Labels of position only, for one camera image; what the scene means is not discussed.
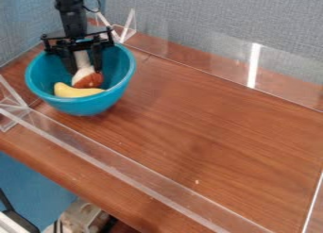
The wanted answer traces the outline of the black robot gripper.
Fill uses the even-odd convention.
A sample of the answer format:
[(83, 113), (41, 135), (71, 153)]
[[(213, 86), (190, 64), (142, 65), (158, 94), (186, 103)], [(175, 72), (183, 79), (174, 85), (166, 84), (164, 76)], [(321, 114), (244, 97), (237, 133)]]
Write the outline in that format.
[(92, 50), (95, 72), (101, 71), (103, 47), (114, 45), (112, 28), (93, 30), (88, 26), (87, 13), (100, 12), (99, 0), (53, 0), (63, 26), (61, 33), (43, 34), (44, 50), (57, 54), (71, 75), (76, 72), (73, 51)]

